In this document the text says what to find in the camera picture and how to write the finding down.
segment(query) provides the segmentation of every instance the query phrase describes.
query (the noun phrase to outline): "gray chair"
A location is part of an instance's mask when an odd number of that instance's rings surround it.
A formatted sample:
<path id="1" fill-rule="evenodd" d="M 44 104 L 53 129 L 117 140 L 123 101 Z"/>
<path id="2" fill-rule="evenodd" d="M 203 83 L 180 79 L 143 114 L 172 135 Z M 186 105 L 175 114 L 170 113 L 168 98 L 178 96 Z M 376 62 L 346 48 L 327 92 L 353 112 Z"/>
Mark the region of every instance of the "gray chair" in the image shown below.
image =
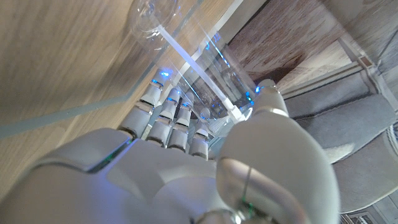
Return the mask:
<path id="1" fill-rule="evenodd" d="M 351 64 L 282 95 L 290 117 L 330 158 L 340 187 L 341 213 L 348 213 L 398 189 L 398 102 L 370 60 L 339 42 Z"/>

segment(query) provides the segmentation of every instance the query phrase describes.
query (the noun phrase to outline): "robotic hand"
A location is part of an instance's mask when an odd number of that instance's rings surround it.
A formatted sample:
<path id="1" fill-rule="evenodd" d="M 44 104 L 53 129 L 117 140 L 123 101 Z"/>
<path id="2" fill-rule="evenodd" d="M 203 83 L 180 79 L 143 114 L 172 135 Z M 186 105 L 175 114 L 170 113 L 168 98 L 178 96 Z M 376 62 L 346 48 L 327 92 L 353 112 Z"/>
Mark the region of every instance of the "robotic hand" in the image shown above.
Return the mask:
<path id="1" fill-rule="evenodd" d="M 273 83 L 260 84 L 252 117 L 232 128 L 214 162 L 195 147 L 186 152 L 189 96 L 171 128 L 174 90 L 158 118 L 167 128 L 154 126 L 148 141 L 140 139 L 162 91 L 159 80 L 119 130 L 93 131 L 32 164 L 2 200 L 1 222 L 338 223 L 331 165 L 289 118 Z M 197 127 L 200 149 L 205 132 Z"/>

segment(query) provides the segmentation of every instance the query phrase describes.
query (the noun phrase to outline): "transparent glass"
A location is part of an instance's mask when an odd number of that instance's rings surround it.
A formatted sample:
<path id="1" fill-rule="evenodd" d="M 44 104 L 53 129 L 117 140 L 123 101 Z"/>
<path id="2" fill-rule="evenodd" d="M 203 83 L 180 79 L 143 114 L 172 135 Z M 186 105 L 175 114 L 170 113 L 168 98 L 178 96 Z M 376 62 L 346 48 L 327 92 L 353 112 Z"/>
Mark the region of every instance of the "transparent glass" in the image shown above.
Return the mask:
<path id="1" fill-rule="evenodd" d="M 170 83 L 182 95 L 194 93 L 193 112 L 208 123 L 212 135 L 223 137 L 248 116 L 256 86 L 212 29 L 214 21 L 209 22 L 199 7 L 192 11 L 195 5 L 181 15 L 186 2 L 135 0 L 132 33 L 149 50 L 158 49 L 162 42 L 174 49 L 171 54 L 179 55 L 178 59 L 158 61 L 158 67 L 172 74 Z M 209 116 L 203 115 L 205 108 Z"/>

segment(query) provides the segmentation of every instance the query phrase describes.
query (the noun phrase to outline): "wood grain surface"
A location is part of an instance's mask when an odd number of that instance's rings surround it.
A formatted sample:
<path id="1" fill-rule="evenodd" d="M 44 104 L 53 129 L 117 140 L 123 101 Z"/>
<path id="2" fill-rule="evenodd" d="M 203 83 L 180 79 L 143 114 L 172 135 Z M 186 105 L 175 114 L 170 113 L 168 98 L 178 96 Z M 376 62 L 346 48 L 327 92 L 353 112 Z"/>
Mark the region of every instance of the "wood grain surface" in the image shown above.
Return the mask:
<path id="1" fill-rule="evenodd" d="M 253 80 L 279 81 L 342 34 L 342 26 L 318 0 L 271 0 L 229 46 Z"/>
<path id="2" fill-rule="evenodd" d="M 130 33 L 131 3 L 1 1 L 0 125 L 125 95 L 158 53 Z M 179 2 L 170 33 L 196 3 Z M 204 1 L 204 24 L 213 27 L 231 3 Z"/>

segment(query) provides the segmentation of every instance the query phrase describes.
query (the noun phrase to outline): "floor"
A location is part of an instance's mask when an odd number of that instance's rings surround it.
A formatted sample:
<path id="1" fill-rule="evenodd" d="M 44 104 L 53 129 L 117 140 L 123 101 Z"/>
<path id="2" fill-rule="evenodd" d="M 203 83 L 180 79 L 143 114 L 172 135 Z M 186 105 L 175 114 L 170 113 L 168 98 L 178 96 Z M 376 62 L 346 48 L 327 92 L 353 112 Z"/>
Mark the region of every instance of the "floor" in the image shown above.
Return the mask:
<path id="1" fill-rule="evenodd" d="M 19 121 L 65 112 L 62 121 L 0 139 L 0 198 L 32 161 L 88 131 L 117 127 L 142 94 L 141 84 L 156 70 L 148 68 L 155 55 L 146 57 L 147 51 L 128 35 L 131 2 L 0 1 L 0 133 L 9 133 L 9 125 Z M 232 0 L 198 2 L 212 25 Z M 380 70 L 398 94 L 398 37 L 392 39 L 397 8 L 398 2 L 390 0 L 270 0 L 230 47 L 253 80 L 279 81 L 325 49 L 324 69 L 346 63 L 335 45 L 345 36 L 374 62 L 381 61 Z M 183 14 L 189 9 L 181 7 Z M 177 58 L 173 52 L 165 55 L 159 60 Z M 81 105 L 92 108 L 74 114 Z"/>
<path id="2" fill-rule="evenodd" d="M 311 68 L 330 70 L 345 65 L 347 58 L 334 44 L 343 36 L 379 64 L 398 96 L 397 11 L 396 1 L 269 1 L 229 46 L 253 80 L 271 78 L 278 82 L 327 47 L 327 53 L 317 56 L 321 60 Z M 297 82 L 304 79 L 300 76 Z"/>

